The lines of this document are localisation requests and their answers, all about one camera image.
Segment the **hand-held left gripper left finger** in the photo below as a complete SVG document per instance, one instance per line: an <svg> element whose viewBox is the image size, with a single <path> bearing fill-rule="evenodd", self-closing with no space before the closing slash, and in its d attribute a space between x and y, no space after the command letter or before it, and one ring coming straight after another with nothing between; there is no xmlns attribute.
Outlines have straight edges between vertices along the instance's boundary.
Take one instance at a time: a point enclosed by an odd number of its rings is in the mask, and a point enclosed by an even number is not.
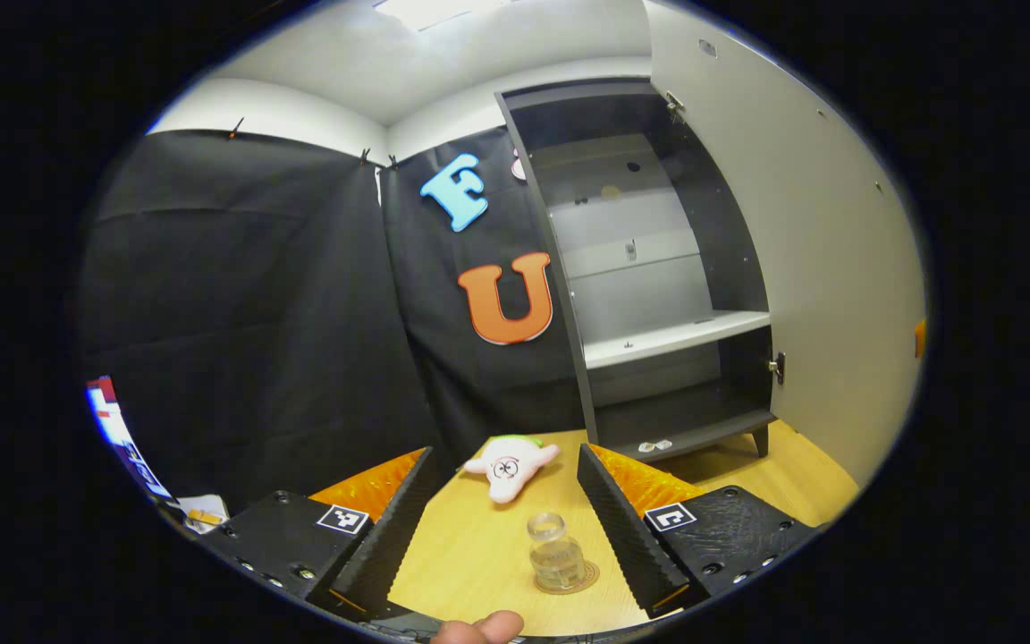
<svg viewBox="0 0 1030 644"><path fill-rule="evenodd" d="M199 542L275 591L352 621L384 618L397 612L388 595L436 492L425 447L314 497L273 492Z"/></svg>

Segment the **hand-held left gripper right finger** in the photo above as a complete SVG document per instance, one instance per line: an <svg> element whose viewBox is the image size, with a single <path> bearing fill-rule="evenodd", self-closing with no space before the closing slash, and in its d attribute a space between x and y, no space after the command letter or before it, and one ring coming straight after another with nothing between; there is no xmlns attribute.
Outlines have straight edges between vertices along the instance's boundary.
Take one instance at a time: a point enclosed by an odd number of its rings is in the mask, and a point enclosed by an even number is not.
<svg viewBox="0 0 1030 644"><path fill-rule="evenodd" d="M752 492L703 492L600 445L580 446L577 478L650 618L747 586L819 531Z"/></svg>

